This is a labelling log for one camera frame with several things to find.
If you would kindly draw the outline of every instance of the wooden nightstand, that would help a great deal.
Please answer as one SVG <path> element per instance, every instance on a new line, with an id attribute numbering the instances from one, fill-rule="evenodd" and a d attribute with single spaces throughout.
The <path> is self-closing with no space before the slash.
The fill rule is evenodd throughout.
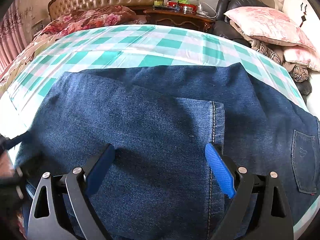
<path id="1" fill-rule="evenodd" d="M 175 26 L 200 32 L 207 32 L 215 22 L 215 20 L 196 13 L 183 13 L 175 10 L 148 9 L 143 12 L 149 24 Z"/>

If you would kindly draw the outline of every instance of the small bottle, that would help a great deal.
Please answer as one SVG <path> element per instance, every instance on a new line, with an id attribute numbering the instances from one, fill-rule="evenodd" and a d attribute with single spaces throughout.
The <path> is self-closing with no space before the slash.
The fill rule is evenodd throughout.
<path id="1" fill-rule="evenodd" d="M 179 2 L 177 2 L 177 4 L 176 4 L 176 6 L 174 7 L 174 9 L 175 9 L 176 11 L 180 11 L 180 3 L 179 3 Z"/>

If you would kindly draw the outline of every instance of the jeans back pocket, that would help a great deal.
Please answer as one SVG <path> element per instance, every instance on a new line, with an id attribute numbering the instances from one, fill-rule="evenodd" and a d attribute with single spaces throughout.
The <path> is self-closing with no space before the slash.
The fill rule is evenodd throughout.
<path id="1" fill-rule="evenodd" d="M 316 154 L 316 138 L 294 130 L 291 162 L 298 190 L 307 194 L 316 193 L 319 160 Z"/>

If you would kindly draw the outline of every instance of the blue gripper pad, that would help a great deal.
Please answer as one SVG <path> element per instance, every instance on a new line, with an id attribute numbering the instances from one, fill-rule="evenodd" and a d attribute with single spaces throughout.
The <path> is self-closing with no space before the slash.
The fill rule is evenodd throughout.
<path id="1" fill-rule="evenodd" d="M 92 171 L 86 178 L 87 188 L 84 194 L 87 197 L 98 192 L 109 168 L 115 159 L 115 154 L 115 148 L 112 144 L 109 144 L 107 148 L 104 149 L 95 166 L 92 168 Z"/>
<path id="2" fill-rule="evenodd" d="M 229 198 L 233 198 L 236 194 L 233 176 L 212 143 L 207 143 L 204 154 L 214 176 L 218 181 L 221 191 L 228 195 Z"/>

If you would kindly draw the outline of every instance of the keychain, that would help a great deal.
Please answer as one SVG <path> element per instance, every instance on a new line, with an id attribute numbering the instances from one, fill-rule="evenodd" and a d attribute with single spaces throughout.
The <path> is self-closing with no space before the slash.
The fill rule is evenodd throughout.
<path id="1" fill-rule="evenodd" d="M 301 16 L 301 19 L 302 19 L 302 23 L 300 24 L 300 28 L 302 27 L 303 23 L 307 20 L 306 19 L 306 15 L 307 15 L 307 4 L 304 8 L 304 12 L 303 12 L 303 15 Z"/>

